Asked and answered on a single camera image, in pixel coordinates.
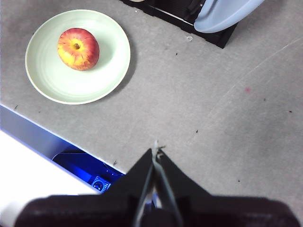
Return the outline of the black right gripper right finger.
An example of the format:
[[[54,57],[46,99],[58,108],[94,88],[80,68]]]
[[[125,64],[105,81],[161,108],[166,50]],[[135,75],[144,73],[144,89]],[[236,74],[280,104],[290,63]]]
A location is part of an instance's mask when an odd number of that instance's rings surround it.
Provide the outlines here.
[[[168,181],[176,200],[180,200],[181,198],[190,198],[193,200],[212,196],[208,191],[183,173],[163,151],[158,151],[156,161],[162,168],[165,179]]]

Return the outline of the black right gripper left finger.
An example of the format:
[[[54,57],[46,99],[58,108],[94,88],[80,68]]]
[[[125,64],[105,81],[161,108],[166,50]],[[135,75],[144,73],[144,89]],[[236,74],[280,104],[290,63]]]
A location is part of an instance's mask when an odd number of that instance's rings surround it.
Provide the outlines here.
[[[152,149],[148,149],[143,156],[134,164],[126,175],[117,180],[104,196],[113,199],[117,198],[140,198],[146,179],[152,169]]]

